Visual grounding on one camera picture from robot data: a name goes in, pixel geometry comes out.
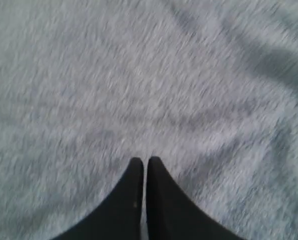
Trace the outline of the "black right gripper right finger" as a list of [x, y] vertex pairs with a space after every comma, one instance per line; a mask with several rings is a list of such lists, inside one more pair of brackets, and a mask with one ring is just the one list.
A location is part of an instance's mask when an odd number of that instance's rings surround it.
[[148, 161], [146, 214], [150, 240], [241, 239], [200, 210], [157, 156]]

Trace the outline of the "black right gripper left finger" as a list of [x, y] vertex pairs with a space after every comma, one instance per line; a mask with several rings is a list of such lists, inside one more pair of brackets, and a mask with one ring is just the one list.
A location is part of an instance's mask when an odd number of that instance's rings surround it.
[[110, 194], [79, 223], [56, 240], [139, 240], [143, 199], [144, 166], [130, 159]]

